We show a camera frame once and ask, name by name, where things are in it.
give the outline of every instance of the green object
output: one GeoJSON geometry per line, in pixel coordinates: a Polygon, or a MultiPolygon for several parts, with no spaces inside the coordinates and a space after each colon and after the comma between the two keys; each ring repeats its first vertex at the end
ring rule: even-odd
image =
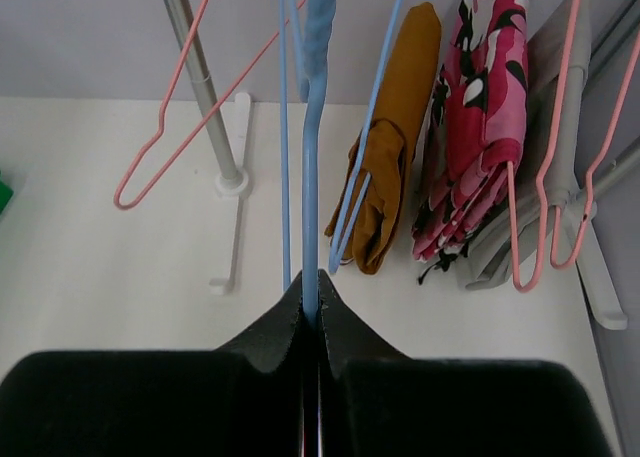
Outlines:
{"type": "Polygon", "coordinates": [[[13,195],[13,190],[0,180],[0,213],[7,206],[13,195]]]}

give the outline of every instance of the white bracket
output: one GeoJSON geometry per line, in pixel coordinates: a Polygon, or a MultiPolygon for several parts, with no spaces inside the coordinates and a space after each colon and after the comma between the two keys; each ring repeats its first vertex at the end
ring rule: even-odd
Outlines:
{"type": "MultiPolygon", "coordinates": [[[[594,205],[591,218],[595,216],[595,211],[596,207],[594,205]]],[[[567,205],[563,212],[562,225],[572,244],[576,241],[583,212],[584,203],[578,200],[574,200],[567,205]]],[[[602,255],[602,249],[600,249],[598,237],[591,222],[587,225],[582,242],[582,250],[578,255],[576,264],[591,306],[591,312],[596,321],[605,329],[626,329],[628,319],[622,311],[622,307],[620,307],[618,294],[613,287],[607,263],[602,255]]]]}
{"type": "Polygon", "coordinates": [[[238,241],[240,239],[240,220],[242,219],[242,202],[251,193],[249,174],[243,168],[246,152],[247,134],[251,121],[251,96],[246,92],[239,92],[235,96],[234,122],[231,129],[227,129],[229,145],[233,159],[242,174],[242,182],[234,188],[225,186],[218,176],[216,179],[216,221],[215,225],[215,259],[212,277],[209,281],[211,292],[215,295],[225,295],[231,292],[235,283],[236,261],[238,258],[238,241]]]}

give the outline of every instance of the black object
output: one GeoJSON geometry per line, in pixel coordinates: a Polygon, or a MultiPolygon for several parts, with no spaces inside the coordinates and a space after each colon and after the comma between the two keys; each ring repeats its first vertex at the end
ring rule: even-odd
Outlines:
{"type": "Polygon", "coordinates": [[[543,362],[417,361],[319,274],[312,332],[300,277],[210,352],[45,352],[0,386],[0,456],[607,456],[588,396],[543,362]],[[307,382],[302,392],[303,379],[307,382]]]}

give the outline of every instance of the gray wall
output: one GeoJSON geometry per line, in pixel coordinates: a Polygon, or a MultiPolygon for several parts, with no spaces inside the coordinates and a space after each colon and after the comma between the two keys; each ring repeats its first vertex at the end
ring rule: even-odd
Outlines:
{"type": "MultiPolygon", "coordinates": [[[[220,90],[276,30],[277,1],[212,0],[202,40],[220,90]]],[[[330,103],[368,100],[393,1],[338,0],[330,103]]],[[[406,0],[405,7],[420,1],[406,0]]],[[[449,22],[456,1],[435,0],[449,22]]],[[[531,0],[532,31],[560,1],[531,0]]],[[[594,1],[598,30],[620,0],[594,1]]],[[[159,99],[177,56],[162,0],[0,0],[0,95],[159,99]]],[[[274,48],[243,89],[277,101],[277,69],[274,48]]],[[[191,99],[186,82],[176,96],[191,99]]],[[[296,100],[294,92],[289,100],[296,100]]]]}
{"type": "MultiPolygon", "coordinates": [[[[583,106],[576,170],[578,178],[600,149],[631,46],[621,49],[583,106]]],[[[640,136],[640,68],[636,69],[618,130],[603,168],[640,136]]],[[[629,317],[625,331],[594,326],[605,377],[626,455],[640,455],[640,172],[636,171],[598,201],[594,226],[609,272],[629,317]]]]}

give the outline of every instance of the floor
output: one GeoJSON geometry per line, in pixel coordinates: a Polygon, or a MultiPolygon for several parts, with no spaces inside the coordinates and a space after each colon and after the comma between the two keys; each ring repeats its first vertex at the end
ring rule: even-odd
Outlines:
{"type": "MultiPolygon", "coordinates": [[[[120,212],[111,202],[133,155],[155,132],[157,109],[157,102],[0,98],[0,169],[17,191],[0,216],[0,376],[41,349],[216,347],[279,298],[278,106],[254,108],[247,165],[253,193],[241,224],[237,284],[224,297],[212,295],[208,286],[216,164],[205,135],[138,208],[120,212]]],[[[297,271],[304,107],[292,104],[289,112],[297,271]]],[[[333,212],[364,112],[360,106],[325,110],[321,224],[333,212]]],[[[167,137],[133,179],[134,188],[198,118],[195,104],[172,104],[167,137]]],[[[327,255],[321,238],[324,265],[327,255]]],[[[524,265],[525,277],[532,264],[530,259],[524,265]]],[[[587,388],[619,454],[575,269],[546,268],[540,285],[526,295],[510,285],[469,293],[459,288],[455,272],[433,274],[419,287],[420,269],[410,258],[405,231],[378,275],[365,277],[348,266],[334,282],[348,305],[411,356],[563,363],[587,388]]]]}

